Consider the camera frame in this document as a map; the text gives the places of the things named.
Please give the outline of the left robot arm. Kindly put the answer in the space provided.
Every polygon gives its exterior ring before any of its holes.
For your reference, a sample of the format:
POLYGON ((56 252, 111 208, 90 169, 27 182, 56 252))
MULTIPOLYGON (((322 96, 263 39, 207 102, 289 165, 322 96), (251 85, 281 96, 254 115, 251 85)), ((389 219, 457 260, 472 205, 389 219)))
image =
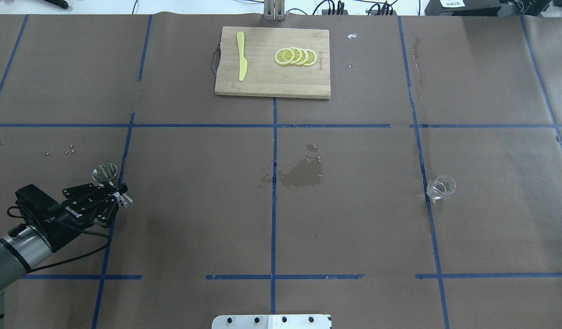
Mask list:
POLYGON ((52 264, 56 267, 101 252, 111 243, 111 237, 95 233, 91 227, 111 227, 118 209, 132 198, 128 186, 103 182, 89 183, 63 190, 65 200, 57 202, 35 185, 16 191, 13 209, 19 211, 22 222, 0 238, 0 329, 4 327, 5 289, 27 274, 44 270, 43 262, 59 252, 80 235, 105 239, 105 244, 91 252, 52 264))

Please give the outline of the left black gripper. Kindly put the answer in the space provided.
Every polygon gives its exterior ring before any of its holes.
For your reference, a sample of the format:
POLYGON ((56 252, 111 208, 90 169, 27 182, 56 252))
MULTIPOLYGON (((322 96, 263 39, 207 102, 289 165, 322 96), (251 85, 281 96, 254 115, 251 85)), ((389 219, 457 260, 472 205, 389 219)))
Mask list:
POLYGON ((48 218, 48 238, 76 238, 80 234, 110 238, 88 231, 93 226, 109 229, 119 207, 128 207, 126 184, 112 181, 78 185, 63 191, 66 200, 52 218, 48 218))

